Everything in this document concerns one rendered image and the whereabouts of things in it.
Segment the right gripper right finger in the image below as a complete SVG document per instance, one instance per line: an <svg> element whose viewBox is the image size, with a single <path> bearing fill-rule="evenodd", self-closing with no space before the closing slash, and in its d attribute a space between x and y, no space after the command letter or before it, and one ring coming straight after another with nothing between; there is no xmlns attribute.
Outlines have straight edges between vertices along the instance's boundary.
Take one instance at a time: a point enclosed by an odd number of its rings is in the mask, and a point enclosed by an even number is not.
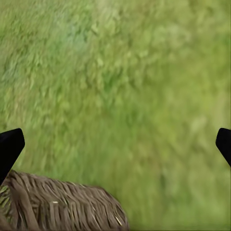
<svg viewBox="0 0 231 231"><path fill-rule="evenodd" d="M217 134L216 146L231 167L231 130L220 128Z"/></svg>

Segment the wicker basket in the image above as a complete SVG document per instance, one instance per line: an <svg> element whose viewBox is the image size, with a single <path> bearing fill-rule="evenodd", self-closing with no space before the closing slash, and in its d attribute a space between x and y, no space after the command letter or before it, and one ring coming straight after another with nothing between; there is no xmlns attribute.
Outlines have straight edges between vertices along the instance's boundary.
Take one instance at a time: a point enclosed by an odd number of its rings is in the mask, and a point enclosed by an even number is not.
<svg viewBox="0 0 231 231"><path fill-rule="evenodd" d="M99 186L10 169L0 191L0 231L129 231L121 204Z"/></svg>

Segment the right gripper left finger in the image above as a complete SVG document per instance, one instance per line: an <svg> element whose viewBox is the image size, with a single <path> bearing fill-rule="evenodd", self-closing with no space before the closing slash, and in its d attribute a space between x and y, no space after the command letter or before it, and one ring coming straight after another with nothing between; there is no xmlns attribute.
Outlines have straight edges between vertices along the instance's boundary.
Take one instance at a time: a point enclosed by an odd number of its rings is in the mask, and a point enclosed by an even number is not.
<svg viewBox="0 0 231 231"><path fill-rule="evenodd" d="M25 147L21 128L0 133L0 186Z"/></svg>

